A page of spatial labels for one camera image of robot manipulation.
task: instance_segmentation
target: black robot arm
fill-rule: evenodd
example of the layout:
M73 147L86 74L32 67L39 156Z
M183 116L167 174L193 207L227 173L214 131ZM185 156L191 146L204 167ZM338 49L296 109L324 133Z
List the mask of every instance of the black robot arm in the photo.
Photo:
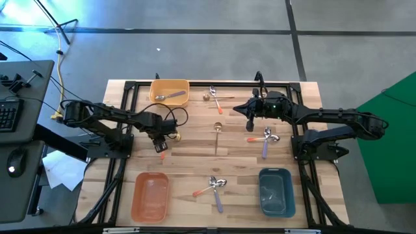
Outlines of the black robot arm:
M327 132L324 138L329 140L340 140L344 138L359 137L365 140L378 140L384 136L387 123L377 116L358 112L356 109L310 109L304 105L293 103L284 94L269 91L266 97L259 97L258 89L253 89L253 97L247 103L233 108L245 115L248 119L246 129L253 131L254 118L280 118L290 124L305 124L308 122L322 122L345 124L350 128L343 129L340 135L331 135Z
M176 120L163 120L162 116L146 111L138 113L124 111L103 103L91 103L89 101L70 101L65 106L63 122L68 127L80 127L87 129L100 137L112 149L123 146L124 140L129 140L121 130L111 129L100 120L110 120L122 124L130 124L140 132L146 132L152 139L156 152L162 152L168 148L165 136L177 133Z

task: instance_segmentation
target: gray floor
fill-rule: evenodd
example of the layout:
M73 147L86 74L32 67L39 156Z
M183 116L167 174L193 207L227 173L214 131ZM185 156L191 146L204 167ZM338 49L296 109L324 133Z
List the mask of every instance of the gray floor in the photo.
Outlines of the gray floor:
M45 5L59 21L78 18L78 27L137 29L288 30L284 0L117 0L57 1ZM416 31L412 0L292 0L298 30ZM30 12L32 17L21 17ZM49 25L30 0L9 1L0 24ZM251 80L261 70L268 81L299 81L291 36L226 34L69 34L62 64L65 86L101 101L108 79L162 78ZM416 37L300 36L308 81L317 81L326 108L358 107L416 70ZM32 59L56 61L53 33L0 32L0 40ZM25 60L6 49L10 61ZM58 105L50 86L46 101ZM40 123L63 136L81 134L49 119ZM416 205L379 205L355 140L342 145L341 184L350 223L360 228L416 233ZM77 191L54 188L42 193L45 215L0 229L66 225Z

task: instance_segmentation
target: wooden table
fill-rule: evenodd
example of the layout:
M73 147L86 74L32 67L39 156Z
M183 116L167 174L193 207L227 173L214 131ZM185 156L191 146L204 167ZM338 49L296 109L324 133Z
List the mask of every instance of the wooden table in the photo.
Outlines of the wooden table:
M104 96L104 103L120 107L125 80L110 80ZM322 106L318 84L301 83L304 105L310 108ZM136 111L150 104L148 86L141 86ZM269 88L285 93L282 88ZM245 130L247 119L232 108L245 103L252 94L252 88L217 87L217 95L235 96L234 99L220 100L224 110L219 114L213 99L203 101L202 96L208 87L191 87L187 106L189 121L178 127L181 141L168 140L169 149L166 157L156 153L147 134L139 133L133 128L135 143L132 157L127 161L122 195L118 211L117 226L177 226L177 227L230 227L230 228L306 228L306 214L300 185L297 163L293 160L290 147L292 127L285 122L273 119L254 121L252 133ZM165 116L165 108L151 107L148 111ZM185 120L181 110L175 112L178 122ZM221 122L222 131L218 136L218 155L214 155L215 122ZM105 122L115 127L113 122ZM263 137L264 128L270 126L272 133L281 140L269 144L267 159L261 158L263 142L248 143L248 137ZM310 123L309 128L325 130L324 123ZM109 160L98 159L86 171L78 200L76 217L79 220L97 202L103 192ZM329 162L316 162L320 190L333 211L348 223L343 193L337 170ZM268 218L259 206L258 175L262 168L286 168L292 174L296 214L292 218ZM170 180L170 199L166 218L158 224L141 224L131 219L131 204L135 179L142 172L163 172ZM206 192L197 198L192 196L196 190L208 185L209 176L227 179L225 187L218 188L224 212L217 211L213 191ZM311 196L314 218L318 222L316 203ZM113 195L107 206L108 220Z

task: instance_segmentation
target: blue bowl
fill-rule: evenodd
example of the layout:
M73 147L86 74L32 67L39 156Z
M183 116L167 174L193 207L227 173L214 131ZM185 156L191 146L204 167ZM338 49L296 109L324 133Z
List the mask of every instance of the blue bowl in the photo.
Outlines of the blue bowl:
M292 175L284 168L264 168L259 173L261 210L266 216L291 218L296 209Z

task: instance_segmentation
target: keyboard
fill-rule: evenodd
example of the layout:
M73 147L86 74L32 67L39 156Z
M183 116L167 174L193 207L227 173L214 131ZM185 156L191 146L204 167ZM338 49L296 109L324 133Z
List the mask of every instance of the keyboard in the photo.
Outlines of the keyboard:
M15 131L22 108L22 99L0 99L0 133Z

